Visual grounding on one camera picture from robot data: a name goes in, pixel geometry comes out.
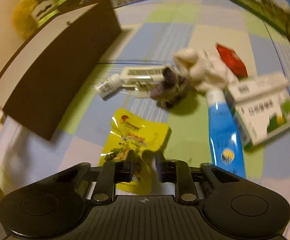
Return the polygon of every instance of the ribbed black surface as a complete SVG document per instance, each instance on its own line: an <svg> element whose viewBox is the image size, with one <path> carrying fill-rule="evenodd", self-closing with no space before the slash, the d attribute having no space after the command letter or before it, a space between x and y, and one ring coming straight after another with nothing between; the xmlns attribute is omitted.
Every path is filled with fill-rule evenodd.
<svg viewBox="0 0 290 240"><path fill-rule="evenodd" d="M82 224L55 239L230 240L233 238L215 231L203 220L195 207L179 205L172 196L118 196L110 205L94 207Z"/></svg>

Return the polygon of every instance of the red packet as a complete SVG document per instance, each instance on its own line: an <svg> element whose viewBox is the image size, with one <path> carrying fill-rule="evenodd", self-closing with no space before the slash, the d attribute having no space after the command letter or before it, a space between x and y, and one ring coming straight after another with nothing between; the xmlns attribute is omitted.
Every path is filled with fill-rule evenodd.
<svg viewBox="0 0 290 240"><path fill-rule="evenodd" d="M240 57L238 57L233 49L227 48L218 43L216 49L222 61L237 77L248 77L245 64L241 61Z"/></svg>

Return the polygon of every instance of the brown cardboard box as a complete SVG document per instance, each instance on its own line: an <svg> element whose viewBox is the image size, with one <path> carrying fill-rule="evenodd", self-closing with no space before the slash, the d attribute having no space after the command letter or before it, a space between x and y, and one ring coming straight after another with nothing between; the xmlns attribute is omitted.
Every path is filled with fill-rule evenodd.
<svg viewBox="0 0 290 240"><path fill-rule="evenodd" d="M121 31L110 0L68 8L53 17L0 73L0 107L50 140L73 97Z"/></svg>

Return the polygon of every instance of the blue tube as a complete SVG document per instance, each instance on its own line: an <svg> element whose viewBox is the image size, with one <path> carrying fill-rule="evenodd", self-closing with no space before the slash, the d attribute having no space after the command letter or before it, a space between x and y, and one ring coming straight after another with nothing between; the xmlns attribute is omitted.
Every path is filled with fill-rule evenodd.
<svg viewBox="0 0 290 240"><path fill-rule="evenodd" d="M244 158L237 126L220 89L206 93L209 146L213 164L245 178Z"/></svg>

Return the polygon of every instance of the checkered tablecloth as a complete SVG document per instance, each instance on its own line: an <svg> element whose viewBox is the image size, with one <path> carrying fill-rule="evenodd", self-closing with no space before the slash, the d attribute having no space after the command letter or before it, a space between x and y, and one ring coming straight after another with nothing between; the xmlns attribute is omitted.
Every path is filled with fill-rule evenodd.
<svg viewBox="0 0 290 240"><path fill-rule="evenodd" d="M116 9L123 33L113 43L67 109L47 142L11 118L0 134L0 186L8 193L80 162L98 165L118 108L166 122L172 133L167 159L190 166L211 162L206 100L194 92L166 111L150 98L120 91L103 101L94 85L125 66L173 64L181 48L215 52L233 48L248 74L283 71L290 81L290 43L262 20L229 0L147 0ZM247 178L283 195L290 203L290 130L244 154ZM285 231L290 239L290 223Z"/></svg>

